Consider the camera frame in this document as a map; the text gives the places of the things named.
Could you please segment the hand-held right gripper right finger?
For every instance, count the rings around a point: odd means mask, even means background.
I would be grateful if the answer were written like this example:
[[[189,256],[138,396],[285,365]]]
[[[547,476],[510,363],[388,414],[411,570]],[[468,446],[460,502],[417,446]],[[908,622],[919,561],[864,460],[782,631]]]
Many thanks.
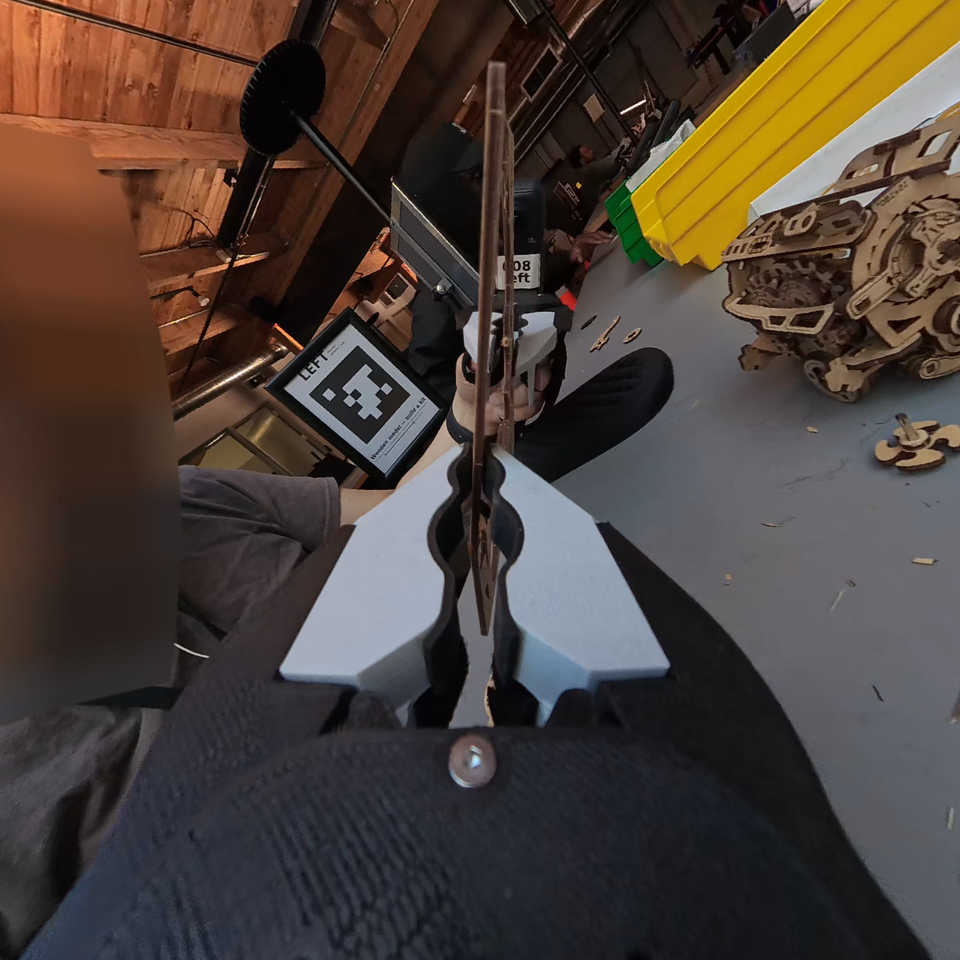
[[[490,497],[493,673],[522,722],[546,725],[570,690],[665,678],[666,653],[594,518],[503,451]]]

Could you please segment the wooden submarine model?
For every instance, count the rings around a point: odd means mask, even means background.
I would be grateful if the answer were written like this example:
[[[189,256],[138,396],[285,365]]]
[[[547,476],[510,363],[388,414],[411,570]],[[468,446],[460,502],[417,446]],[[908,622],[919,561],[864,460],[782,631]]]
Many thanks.
[[[820,197],[754,219],[722,253],[742,370],[801,363],[845,403],[891,366],[959,369],[958,108],[860,151]]]

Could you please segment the person's left forearm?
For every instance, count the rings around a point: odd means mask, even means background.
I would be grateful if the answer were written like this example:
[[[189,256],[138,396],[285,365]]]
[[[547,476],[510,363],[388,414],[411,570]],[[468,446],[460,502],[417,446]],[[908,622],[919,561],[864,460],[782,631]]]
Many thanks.
[[[354,525],[368,512],[376,509],[381,503],[398,492],[435,462],[442,459],[451,450],[459,452],[461,445],[450,437],[446,428],[442,428],[437,437],[431,442],[424,454],[407,470],[396,482],[393,488],[366,489],[340,488],[340,526]]]

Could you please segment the person's left hand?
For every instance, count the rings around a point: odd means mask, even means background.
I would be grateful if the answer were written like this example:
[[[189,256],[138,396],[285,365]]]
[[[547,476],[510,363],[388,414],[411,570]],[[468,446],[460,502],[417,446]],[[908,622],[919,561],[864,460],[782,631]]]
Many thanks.
[[[452,402],[454,415],[457,421],[474,433],[476,384],[471,377],[475,369],[470,357],[465,352],[458,358],[455,366],[456,390]],[[546,390],[537,393],[520,392],[515,395],[515,386],[512,389],[513,420],[516,424],[534,421],[546,406]],[[489,387],[484,407],[484,435],[495,438],[499,426],[506,421],[506,402],[502,384]]]

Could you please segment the white cardboard box tray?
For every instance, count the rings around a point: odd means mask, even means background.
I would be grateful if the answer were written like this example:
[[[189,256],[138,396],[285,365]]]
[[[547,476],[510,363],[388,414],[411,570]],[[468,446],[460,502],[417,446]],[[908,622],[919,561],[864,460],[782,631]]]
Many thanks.
[[[857,155],[908,132],[929,126],[959,101],[959,44],[838,133],[748,208],[747,223],[775,210],[824,195]]]

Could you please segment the grey metal framed panel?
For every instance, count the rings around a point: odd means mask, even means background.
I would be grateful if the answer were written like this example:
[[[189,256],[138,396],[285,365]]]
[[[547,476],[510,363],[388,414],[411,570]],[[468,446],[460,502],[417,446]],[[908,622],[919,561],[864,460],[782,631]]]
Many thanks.
[[[421,285],[460,308],[477,304],[477,270],[404,188],[390,181],[390,247]]]

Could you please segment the green plastic bin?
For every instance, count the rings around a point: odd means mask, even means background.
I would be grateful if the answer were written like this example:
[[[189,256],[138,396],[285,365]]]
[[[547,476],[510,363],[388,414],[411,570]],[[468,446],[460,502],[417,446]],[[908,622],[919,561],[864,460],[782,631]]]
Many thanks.
[[[647,241],[633,204],[633,191],[622,181],[605,199],[606,217],[630,264],[639,262],[656,267],[665,261]]]

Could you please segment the black round disc on pole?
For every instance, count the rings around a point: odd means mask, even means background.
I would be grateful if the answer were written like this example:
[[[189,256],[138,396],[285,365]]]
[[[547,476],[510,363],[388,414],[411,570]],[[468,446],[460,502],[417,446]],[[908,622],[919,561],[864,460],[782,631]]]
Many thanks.
[[[326,88],[327,71],[320,52],[306,40],[283,40],[262,57],[246,84],[239,108],[242,137],[251,150],[271,159],[305,137],[389,224],[390,213],[383,203],[312,122]]]

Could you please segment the silver air duct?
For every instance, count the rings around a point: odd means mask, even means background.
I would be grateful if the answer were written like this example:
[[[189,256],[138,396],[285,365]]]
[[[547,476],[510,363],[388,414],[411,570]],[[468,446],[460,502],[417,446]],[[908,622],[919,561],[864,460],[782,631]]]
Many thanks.
[[[291,354],[289,347],[283,343],[273,343],[269,348],[252,358],[221,371],[214,377],[204,381],[172,401],[172,418],[174,422],[181,420],[197,409],[218,399],[234,386],[242,385],[269,374],[274,365]]]

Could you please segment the black framed marker sign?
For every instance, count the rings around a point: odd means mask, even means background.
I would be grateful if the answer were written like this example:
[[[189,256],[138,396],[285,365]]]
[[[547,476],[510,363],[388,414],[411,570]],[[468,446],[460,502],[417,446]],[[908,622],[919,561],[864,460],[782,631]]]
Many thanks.
[[[351,308],[283,366],[266,391],[387,485],[420,459],[448,412],[438,392]]]

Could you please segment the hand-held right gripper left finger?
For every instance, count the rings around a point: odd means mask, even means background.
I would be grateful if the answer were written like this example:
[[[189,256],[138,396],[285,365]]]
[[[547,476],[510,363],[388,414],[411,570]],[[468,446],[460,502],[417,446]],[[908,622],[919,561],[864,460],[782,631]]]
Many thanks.
[[[442,454],[352,526],[279,667],[289,682],[366,691],[409,724],[450,726],[469,669],[458,601],[470,560],[469,447]]]

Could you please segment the yellow plastic bin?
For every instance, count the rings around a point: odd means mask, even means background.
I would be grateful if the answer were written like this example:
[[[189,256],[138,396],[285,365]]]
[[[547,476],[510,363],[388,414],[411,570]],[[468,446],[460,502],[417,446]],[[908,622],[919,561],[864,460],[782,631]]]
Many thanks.
[[[822,2],[632,193],[644,239],[716,269],[753,200],[958,39],[957,1]]]

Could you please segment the laser-cut plywood parts sheet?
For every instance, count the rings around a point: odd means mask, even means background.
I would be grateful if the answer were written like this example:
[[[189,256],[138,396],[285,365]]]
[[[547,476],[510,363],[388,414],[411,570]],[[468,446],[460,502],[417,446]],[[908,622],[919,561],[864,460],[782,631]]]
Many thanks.
[[[467,546],[479,627],[487,637],[493,629],[500,564],[492,537],[493,497],[484,492],[486,470],[495,462],[486,428],[492,388],[499,390],[502,403],[495,443],[506,452],[515,445],[514,143],[506,109],[506,65],[501,61],[487,65],[485,116]]]

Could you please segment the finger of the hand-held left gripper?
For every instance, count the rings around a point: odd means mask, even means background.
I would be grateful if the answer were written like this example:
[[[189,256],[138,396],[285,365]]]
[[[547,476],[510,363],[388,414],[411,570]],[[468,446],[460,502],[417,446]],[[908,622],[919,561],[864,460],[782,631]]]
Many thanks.
[[[556,313],[525,313],[514,337],[514,395],[542,393],[555,379]]]
[[[490,379],[503,378],[502,313],[493,311],[490,315],[489,344],[487,348],[487,367]],[[473,312],[462,330],[464,350],[474,370],[478,369],[479,359],[479,314]]]

